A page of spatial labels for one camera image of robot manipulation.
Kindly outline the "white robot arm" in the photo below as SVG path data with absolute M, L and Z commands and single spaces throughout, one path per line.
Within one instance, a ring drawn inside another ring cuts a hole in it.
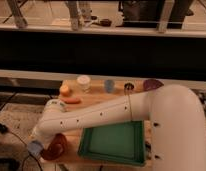
M 128 121 L 151 126 L 152 171 L 206 171 L 206 117 L 197 95 L 182 85 L 125 95 L 67 112 L 58 99 L 46 103 L 32 131 L 47 145 L 55 135 Z

